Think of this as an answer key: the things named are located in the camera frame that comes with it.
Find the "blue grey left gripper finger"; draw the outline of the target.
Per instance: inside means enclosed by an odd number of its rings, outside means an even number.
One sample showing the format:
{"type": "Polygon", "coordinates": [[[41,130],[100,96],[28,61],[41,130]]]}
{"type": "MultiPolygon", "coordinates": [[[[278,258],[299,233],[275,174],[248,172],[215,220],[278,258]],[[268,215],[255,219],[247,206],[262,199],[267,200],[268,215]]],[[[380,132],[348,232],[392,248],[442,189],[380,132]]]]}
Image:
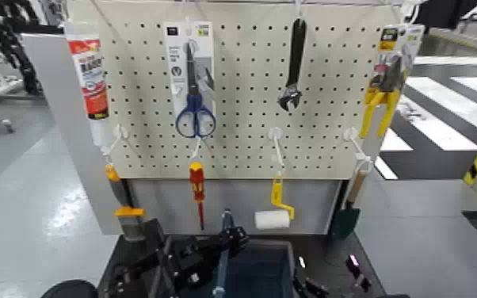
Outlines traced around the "blue grey left gripper finger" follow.
{"type": "Polygon", "coordinates": [[[217,279],[216,279],[216,284],[215,287],[212,290],[212,296],[215,298],[224,298],[226,289],[225,289],[225,284],[226,284],[226,276],[227,276],[227,265],[228,265],[228,259],[229,259],[229,242],[232,240],[232,232],[231,229],[235,226],[234,225],[234,220],[233,216],[231,214],[231,211],[229,209],[225,209],[223,214],[222,214],[222,232],[223,232],[223,238],[226,241],[226,249],[223,250],[220,254],[219,257],[219,264],[217,268],[217,279]]]}

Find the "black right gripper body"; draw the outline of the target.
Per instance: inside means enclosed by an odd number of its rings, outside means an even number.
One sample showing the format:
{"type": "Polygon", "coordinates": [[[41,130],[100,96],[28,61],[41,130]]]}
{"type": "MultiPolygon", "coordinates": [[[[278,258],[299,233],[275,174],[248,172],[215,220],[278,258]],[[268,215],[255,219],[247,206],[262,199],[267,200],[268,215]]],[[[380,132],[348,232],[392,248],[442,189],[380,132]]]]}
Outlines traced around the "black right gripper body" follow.
{"type": "Polygon", "coordinates": [[[353,276],[353,288],[360,289],[362,292],[369,292],[372,283],[361,270],[360,263],[354,254],[349,254],[345,260],[345,266],[353,276]]]}

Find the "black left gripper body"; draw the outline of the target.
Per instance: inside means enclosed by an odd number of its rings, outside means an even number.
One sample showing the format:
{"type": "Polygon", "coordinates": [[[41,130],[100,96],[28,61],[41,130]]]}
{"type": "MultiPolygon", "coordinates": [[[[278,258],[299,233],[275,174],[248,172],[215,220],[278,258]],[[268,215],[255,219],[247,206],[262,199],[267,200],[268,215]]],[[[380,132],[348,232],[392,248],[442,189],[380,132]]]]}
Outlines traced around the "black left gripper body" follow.
{"type": "Polygon", "coordinates": [[[242,227],[228,227],[217,235],[168,236],[164,244],[164,278],[167,296],[179,297],[184,289],[194,291],[212,285],[210,295],[226,295],[230,260],[249,242],[242,227]]]}

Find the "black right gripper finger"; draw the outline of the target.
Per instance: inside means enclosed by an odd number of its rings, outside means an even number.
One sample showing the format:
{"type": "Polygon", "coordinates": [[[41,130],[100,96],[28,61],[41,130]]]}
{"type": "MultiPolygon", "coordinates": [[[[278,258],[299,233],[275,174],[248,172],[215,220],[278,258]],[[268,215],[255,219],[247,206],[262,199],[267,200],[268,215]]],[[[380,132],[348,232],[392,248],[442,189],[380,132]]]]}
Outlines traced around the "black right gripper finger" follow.
{"type": "Polygon", "coordinates": [[[292,285],[297,295],[301,298],[327,298],[329,296],[327,287],[310,278],[305,272],[306,268],[304,258],[299,256],[292,276],[292,285]]]}

